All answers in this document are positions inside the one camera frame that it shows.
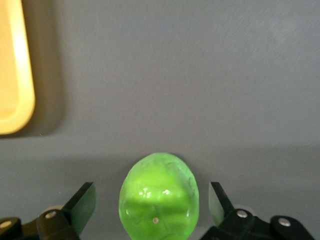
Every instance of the yellow plastic container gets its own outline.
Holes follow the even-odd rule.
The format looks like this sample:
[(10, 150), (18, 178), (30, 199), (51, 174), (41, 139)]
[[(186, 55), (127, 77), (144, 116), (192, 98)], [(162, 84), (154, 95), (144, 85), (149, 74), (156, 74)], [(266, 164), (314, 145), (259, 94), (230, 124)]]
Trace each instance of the yellow plastic container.
[(35, 93), (21, 0), (0, 0), (0, 135), (30, 120)]

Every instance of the green ball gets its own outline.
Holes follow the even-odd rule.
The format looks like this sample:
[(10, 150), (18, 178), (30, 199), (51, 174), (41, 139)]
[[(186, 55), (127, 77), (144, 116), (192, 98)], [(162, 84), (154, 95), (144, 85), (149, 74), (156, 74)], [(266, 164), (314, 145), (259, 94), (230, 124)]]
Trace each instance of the green ball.
[(132, 240), (188, 239), (199, 218), (193, 173), (169, 153), (141, 159), (123, 182), (119, 216)]

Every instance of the yellow tray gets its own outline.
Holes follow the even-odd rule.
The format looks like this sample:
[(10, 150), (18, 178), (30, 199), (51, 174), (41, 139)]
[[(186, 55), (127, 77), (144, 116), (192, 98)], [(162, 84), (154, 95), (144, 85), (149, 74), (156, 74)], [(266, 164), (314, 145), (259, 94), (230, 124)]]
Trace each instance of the yellow tray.
[(21, 0), (0, 0), (0, 134), (31, 118), (35, 93)]

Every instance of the green squishy toy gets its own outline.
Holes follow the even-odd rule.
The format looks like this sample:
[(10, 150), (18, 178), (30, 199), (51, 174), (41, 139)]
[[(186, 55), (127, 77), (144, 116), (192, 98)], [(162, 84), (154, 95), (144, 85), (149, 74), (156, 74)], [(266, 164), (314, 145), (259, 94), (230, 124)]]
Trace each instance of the green squishy toy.
[(125, 178), (119, 216), (132, 240), (186, 240), (199, 218), (199, 190), (188, 166), (168, 153), (137, 162)]

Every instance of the lime green object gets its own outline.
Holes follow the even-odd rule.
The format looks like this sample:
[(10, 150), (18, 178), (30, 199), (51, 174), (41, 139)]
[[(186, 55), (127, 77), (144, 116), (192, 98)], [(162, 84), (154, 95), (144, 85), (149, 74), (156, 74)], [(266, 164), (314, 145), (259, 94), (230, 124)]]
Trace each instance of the lime green object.
[(119, 216), (132, 240), (186, 240), (199, 218), (193, 173), (172, 154), (143, 158), (123, 182)]

